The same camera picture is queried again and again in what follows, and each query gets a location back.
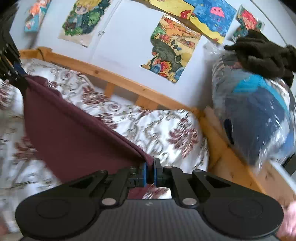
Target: black circular pad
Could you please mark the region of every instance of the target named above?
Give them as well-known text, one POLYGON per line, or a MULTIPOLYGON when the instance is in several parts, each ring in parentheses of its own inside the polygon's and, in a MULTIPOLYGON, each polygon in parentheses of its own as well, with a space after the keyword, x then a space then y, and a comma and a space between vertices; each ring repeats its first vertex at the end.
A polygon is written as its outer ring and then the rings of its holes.
POLYGON ((21 231, 30 236, 62 239, 87 228, 95 214, 87 197, 29 197, 18 206, 15 218, 21 231))
POLYGON ((207 221, 228 236, 256 239, 274 233, 281 225, 283 210, 270 197, 215 197, 204 206, 207 221))

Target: paper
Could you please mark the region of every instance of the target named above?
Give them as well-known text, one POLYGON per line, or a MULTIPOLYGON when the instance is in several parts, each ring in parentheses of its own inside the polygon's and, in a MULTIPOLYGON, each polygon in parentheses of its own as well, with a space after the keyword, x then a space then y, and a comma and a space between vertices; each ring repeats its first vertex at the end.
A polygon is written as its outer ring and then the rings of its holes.
POLYGON ((88 47, 93 31, 110 3, 111 0, 78 0, 62 26, 59 39, 88 47))
POLYGON ((37 0, 30 8, 30 19, 25 24, 25 32, 38 32, 50 5, 50 0, 37 0))
POLYGON ((200 33, 164 14, 151 35, 153 58, 141 67, 177 82, 200 38, 200 33))
POLYGON ((184 0, 185 2, 189 3, 190 5, 196 7, 198 4, 198 0, 184 0))
POLYGON ((249 11, 247 11, 243 6, 240 6, 237 20, 241 23, 241 26, 233 34, 233 41, 236 41, 239 37, 245 37, 248 35, 248 30, 253 29, 256 31, 261 31, 264 27, 264 23, 255 18, 249 11))
POLYGON ((194 7, 183 0, 149 0, 149 2, 166 12, 189 19, 194 7))
POLYGON ((222 43, 236 10, 224 0, 195 0, 190 21, 205 35, 222 43))

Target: anime drawing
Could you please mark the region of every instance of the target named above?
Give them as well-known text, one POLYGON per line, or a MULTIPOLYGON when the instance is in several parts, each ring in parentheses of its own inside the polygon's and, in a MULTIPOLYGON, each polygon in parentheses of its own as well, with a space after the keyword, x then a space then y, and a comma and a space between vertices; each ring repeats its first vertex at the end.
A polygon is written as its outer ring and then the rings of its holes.
POLYGON ((151 35, 153 58, 141 67, 176 83, 200 38, 200 33, 164 14, 151 35))
POLYGON ((222 43, 236 10, 225 0, 186 0, 195 5, 190 21, 205 35, 222 43))
POLYGON ((25 24, 25 32, 37 32, 50 5, 50 0, 37 0, 30 8, 30 17, 25 24))
POLYGON ((92 33, 110 3, 111 0, 77 0, 62 26, 63 33, 59 38, 87 47, 91 37, 80 36, 92 33))

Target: bedsheet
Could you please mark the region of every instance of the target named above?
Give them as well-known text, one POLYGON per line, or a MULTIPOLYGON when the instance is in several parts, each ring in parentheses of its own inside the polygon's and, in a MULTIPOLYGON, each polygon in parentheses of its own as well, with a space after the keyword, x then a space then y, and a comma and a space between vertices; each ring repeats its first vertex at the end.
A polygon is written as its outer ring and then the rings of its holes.
MULTIPOLYGON (((162 166, 179 167, 186 173, 207 170, 207 140, 193 113, 143 110, 114 102, 96 92, 85 75, 45 61, 32 59, 23 68, 30 75, 47 78, 49 86, 58 90, 63 99, 100 118, 148 154, 159 157, 162 166)), ((14 211, 23 199, 53 188, 60 181, 38 158, 37 150, 26 137, 21 93, 7 81, 0 81, 1 235, 19 231, 14 211)), ((170 190, 151 185, 143 198, 170 198, 170 190)))

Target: bed slat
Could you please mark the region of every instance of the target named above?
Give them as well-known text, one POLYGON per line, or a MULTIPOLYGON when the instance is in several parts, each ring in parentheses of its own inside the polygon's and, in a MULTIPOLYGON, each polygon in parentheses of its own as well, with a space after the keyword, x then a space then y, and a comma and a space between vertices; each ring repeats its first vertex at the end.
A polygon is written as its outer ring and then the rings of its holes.
POLYGON ((156 110, 158 107, 158 104, 155 103, 152 100, 149 100, 143 96, 139 96, 137 101, 136 101, 136 105, 142 107, 145 110, 156 110))
POLYGON ((115 87, 116 87, 115 84, 108 82, 107 86, 105 88, 105 91, 104 91, 104 95, 107 96, 108 98, 111 98, 111 96, 113 95, 115 87))

